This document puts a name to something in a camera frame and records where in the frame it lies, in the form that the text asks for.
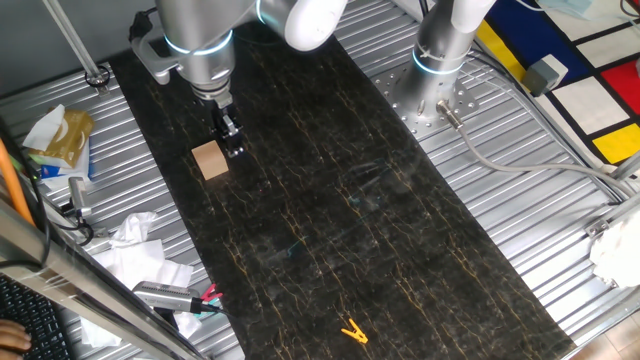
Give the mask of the person's hand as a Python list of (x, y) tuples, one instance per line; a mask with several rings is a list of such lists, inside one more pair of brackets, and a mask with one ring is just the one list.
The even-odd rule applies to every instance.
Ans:
[(23, 360), (32, 346), (31, 336), (22, 325), (4, 319), (1, 320), (0, 342), (1, 360)]

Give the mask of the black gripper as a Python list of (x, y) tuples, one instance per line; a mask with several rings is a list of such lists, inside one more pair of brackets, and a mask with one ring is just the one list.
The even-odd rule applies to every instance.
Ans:
[(208, 123), (207, 136), (210, 141), (225, 140), (227, 153), (236, 157), (244, 152), (241, 130), (227, 110), (221, 113), (218, 104), (213, 99), (198, 99), (204, 108), (205, 120)]

